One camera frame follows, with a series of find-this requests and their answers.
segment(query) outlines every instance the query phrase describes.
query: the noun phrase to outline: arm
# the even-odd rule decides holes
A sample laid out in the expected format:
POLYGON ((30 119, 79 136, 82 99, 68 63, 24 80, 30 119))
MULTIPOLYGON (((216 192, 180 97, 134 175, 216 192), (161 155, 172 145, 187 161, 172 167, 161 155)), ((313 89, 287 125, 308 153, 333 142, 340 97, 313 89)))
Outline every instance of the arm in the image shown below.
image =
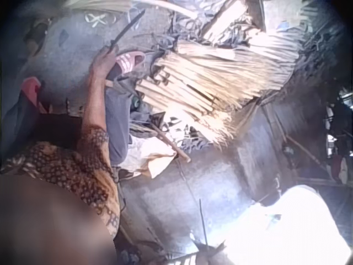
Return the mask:
POLYGON ((88 98, 83 114, 82 132, 90 127, 99 127, 106 131, 104 88, 105 78, 115 64, 115 53, 103 48, 95 57, 88 80, 88 98))

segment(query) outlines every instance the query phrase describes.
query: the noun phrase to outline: blurred skin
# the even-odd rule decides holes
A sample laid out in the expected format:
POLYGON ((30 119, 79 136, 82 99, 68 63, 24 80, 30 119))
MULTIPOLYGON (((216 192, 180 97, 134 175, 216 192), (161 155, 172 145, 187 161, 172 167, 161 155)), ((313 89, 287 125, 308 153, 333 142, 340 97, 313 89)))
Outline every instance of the blurred skin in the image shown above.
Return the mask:
POLYGON ((106 226, 74 194, 28 176, 0 176, 0 189, 1 264, 117 263, 106 226))

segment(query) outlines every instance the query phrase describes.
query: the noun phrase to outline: red object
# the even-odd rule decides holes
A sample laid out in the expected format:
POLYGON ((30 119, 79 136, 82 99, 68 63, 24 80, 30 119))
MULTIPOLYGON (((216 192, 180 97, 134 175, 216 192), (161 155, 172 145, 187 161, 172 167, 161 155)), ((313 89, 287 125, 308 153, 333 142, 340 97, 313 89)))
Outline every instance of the red object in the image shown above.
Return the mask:
POLYGON ((26 95, 29 101, 37 108, 38 92, 41 87, 41 83, 36 77, 26 78, 21 85, 22 92, 26 95))

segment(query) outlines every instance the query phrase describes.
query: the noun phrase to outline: wooden stick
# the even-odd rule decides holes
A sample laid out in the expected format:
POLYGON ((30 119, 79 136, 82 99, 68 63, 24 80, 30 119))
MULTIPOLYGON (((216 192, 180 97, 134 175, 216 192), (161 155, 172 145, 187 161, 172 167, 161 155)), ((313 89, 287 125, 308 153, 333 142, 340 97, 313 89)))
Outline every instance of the wooden stick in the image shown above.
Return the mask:
POLYGON ((153 123, 151 123, 152 128, 158 133, 158 135, 166 142, 166 144, 170 145, 174 151, 176 151, 179 156, 181 156, 183 159, 186 160, 187 163, 189 163, 191 161, 191 158, 180 148, 177 147, 177 145, 175 143, 173 143, 172 141, 170 141, 166 135, 164 134, 164 132, 162 132, 157 126, 155 126, 153 123))
POLYGON ((302 146, 299 142, 294 140, 289 135, 286 135, 286 138, 288 140, 290 140, 293 144, 298 146, 301 150, 303 150, 303 152, 306 153, 312 160, 314 160, 320 166, 320 168, 322 168, 323 170, 327 171, 327 168, 325 168, 323 165, 321 165, 320 160, 318 160, 312 153, 310 153, 310 151, 308 149, 306 149, 304 146, 302 146))

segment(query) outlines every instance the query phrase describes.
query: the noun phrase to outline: gray fabric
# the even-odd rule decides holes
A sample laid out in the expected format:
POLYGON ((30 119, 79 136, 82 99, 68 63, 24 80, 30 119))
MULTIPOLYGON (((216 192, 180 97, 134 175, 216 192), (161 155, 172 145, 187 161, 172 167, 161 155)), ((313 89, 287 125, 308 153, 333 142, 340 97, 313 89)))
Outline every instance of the gray fabric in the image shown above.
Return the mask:
POLYGON ((109 135, 109 156, 113 167, 122 163, 129 144, 131 94, 113 88, 105 92, 105 118, 109 135))
MULTIPOLYGON (((124 161, 129 144, 131 94, 112 88, 105 93, 106 126, 109 135, 109 154, 112 166, 124 161)), ((1 162, 25 145, 38 119, 38 110, 21 93, 17 104, 5 115, 1 126, 1 162)))

